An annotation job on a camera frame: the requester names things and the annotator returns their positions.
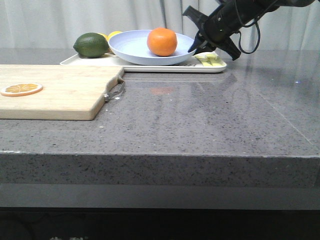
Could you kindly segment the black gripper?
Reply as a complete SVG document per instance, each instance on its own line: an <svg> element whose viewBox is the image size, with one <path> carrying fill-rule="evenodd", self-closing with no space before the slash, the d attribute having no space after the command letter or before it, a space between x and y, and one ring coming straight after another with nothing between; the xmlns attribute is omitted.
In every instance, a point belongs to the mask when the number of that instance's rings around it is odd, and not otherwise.
<svg viewBox="0 0 320 240"><path fill-rule="evenodd" d="M227 0L210 15L188 6L183 15L198 28L188 52L213 52L217 47L226 52L233 61L237 60L242 52L231 40L231 35L261 15L264 10L265 3L262 0Z"/></svg>

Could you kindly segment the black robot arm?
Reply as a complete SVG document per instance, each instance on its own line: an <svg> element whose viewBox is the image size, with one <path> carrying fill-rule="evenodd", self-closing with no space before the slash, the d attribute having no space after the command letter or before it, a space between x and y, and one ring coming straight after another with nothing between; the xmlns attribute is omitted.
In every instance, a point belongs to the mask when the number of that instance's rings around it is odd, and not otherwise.
<svg viewBox="0 0 320 240"><path fill-rule="evenodd" d="M192 6L188 6L183 16L188 17L198 28L194 42L188 52L195 54L220 49L236 60L242 53L254 53L261 39L258 21L266 13L274 12L279 7L306 7L312 0L219 0L219 6L205 15ZM231 35L241 34L241 28L255 26L257 43L250 52L243 50L241 43L235 45Z"/></svg>

